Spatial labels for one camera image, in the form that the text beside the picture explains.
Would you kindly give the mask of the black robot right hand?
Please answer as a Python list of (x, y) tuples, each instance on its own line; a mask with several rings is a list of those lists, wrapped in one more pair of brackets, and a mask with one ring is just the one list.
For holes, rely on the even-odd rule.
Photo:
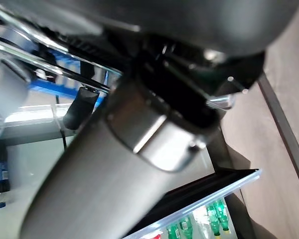
[(161, 36), (149, 36), (140, 52), (144, 81), (161, 95), (168, 88), (211, 98), (250, 89), (259, 79), (265, 52), (229, 56)]

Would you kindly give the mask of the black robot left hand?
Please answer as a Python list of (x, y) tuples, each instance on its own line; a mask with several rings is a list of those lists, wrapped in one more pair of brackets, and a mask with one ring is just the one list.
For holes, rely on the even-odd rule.
[(287, 27), (298, 0), (13, 0), (44, 19), (61, 11), (95, 25), (177, 39), (231, 56), (263, 51)]

